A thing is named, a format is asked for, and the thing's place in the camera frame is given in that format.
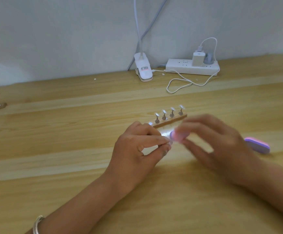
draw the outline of power socket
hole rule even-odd
[[[180,74],[217,75],[219,65],[214,61],[211,65],[201,63],[200,66],[195,66],[192,60],[169,59],[166,64],[166,71],[168,70],[176,70]]]

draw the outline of bracelet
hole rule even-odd
[[[38,223],[40,221],[42,221],[44,219],[44,217],[41,215],[41,216],[38,216],[38,218],[35,220],[34,224],[33,224],[33,234],[39,234],[38,233]]]

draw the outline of wooden tabletop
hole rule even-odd
[[[0,87],[0,233],[24,233],[104,172],[118,136],[132,122],[170,107],[210,113],[270,144],[283,165],[283,55],[219,62],[204,87],[168,94],[176,74],[135,71]],[[207,76],[187,75],[202,83]],[[181,82],[173,82],[175,90]],[[159,130],[169,133],[178,123]],[[196,136],[191,138],[210,149]],[[181,145],[97,224],[93,233],[283,234],[283,215],[204,169]]]

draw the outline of white wall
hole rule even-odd
[[[141,32],[162,1],[137,0]],[[218,59],[283,53],[283,0],[169,0],[144,52],[156,67],[210,36]],[[0,85],[125,70],[136,43],[133,0],[0,0]]]

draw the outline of cable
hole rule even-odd
[[[149,30],[151,29],[151,27],[152,27],[153,24],[155,23],[156,19],[158,18],[159,14],[160,14],[161,10],[163,9],[163,6],[165,5],[166,2],[167,2],[167,0],[164,0],[164,1],[162,2],[162,4],[161,4],[159,10],[157,11],[157,13],[155,14],[155,17],[154,17],[154,19],[152,20],[151,24],[148,26],[147,30],[146,30],[146,31],[143,33],[143,35],[141,36],[141,40],[143,40],[143,38],[146,36],[146,34],[149,32]],[[139,42],[138,42],[138,44],[137,44],[135,53],[137,53],[138,49],[139,49]],[[132,59],[132,61],[130,62],[129,66],[128,66],[128,68],[127,68],[126,70],[130,70],[130,68],[132,67],[132,64],[134,63],[134,61],[135,61],[135,58],[134,58],[134,56],[133,56],[133,59]]]
[[[139,34],[138,19],[137,19],[136,0],[134,0],[134,14],[135,14],[135,23],[136,23],[136,29],[137,29],[137,35],[138,35],[140,58],[143,59],[142,43],[141,43],[141,38]]]
[[[207,39],[203,40],[202,43],[200,44],[200,46],[198,47],[198,49],[202,50],[202,44],[204,43],[204,41],[206,41],[206,40],[208,40],[208,39],[215,39],[215,41],[216,41],[216,45],[215,45],[215,49],[214,49],[214,60],[216,61],[216,56],[215,56],[215,51],[216,51],[216,47],[217,47],[217,39],[216,39],[216,38],[211,37],[211,38],[207,38]],[[219,67],[219,65],[218,65],[218,71],[217,71],[216,73],[214,73],[213,75],[211,75],[211,76],[208,78],[208,80],[207,80],[204,84],[202,84],[202,85],[196,84],[195,82],[192,82],[191,80],[189,80],[189,79],[183,77],[183,76],[182,76],[179,72],[177,72],[176,70],[152,70],[152,71],[153,71],[153,72],[154,72],[154,71],[163,71],[163,72],[175,71],[177,74],[179,74],[179,75],[181,76],[182,79],[179,79],[179,78],[171,79],[170,82],[169,82],[169,84],[168,84],[167,87],[166,87],[166,90],[167,90],[167,92],[168,92],[169,94],[174,94],[174,93],[176,93],[178,90],[180,90],[180,89],[182,89],[182,88],[186,88],[186,87],[192,86],[193,84],[196,85],[196,86],[200,86],[200,87],[205,86],[205,85],[210,81],[210,79],[220,71],[220,67]],[[187,85],[184,85],[184,86],[182,86],[182,87],[180,87],[180,88],[178,88],[177,90],[175,90],[175,91],[173,91],[173,92],[171,92],[171,91],[169,91],[169,86],[170,86],[170,84],[171,84],[171,82],[172,82],[173,80],[180,80],[180,81],[190,82],[190,83],[187,84]]]

